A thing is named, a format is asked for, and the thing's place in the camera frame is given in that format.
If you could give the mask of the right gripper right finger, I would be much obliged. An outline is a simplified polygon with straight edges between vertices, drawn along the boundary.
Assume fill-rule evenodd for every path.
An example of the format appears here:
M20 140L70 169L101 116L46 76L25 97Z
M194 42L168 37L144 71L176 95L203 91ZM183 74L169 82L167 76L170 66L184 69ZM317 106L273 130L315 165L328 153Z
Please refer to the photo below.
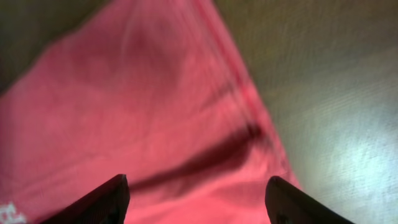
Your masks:
M353 224L276 175L267 183L265 205L271 224Z

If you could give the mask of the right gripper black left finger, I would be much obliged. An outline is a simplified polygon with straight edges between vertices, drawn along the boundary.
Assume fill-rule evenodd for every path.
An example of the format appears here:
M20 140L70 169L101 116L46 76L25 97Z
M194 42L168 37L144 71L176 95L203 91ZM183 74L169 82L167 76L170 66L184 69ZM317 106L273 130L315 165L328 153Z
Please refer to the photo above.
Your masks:
M118 174L43 223L123 224L129 201L126 175Z

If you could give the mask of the red printed t-shirt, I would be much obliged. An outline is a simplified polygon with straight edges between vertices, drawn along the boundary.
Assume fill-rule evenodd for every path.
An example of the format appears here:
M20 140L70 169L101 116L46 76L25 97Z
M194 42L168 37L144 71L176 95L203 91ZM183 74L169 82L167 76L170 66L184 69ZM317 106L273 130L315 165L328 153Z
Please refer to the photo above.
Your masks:
M126 223L268 223L295 176L212 1L114 1L1 97L1 222L37 223L117 174Z

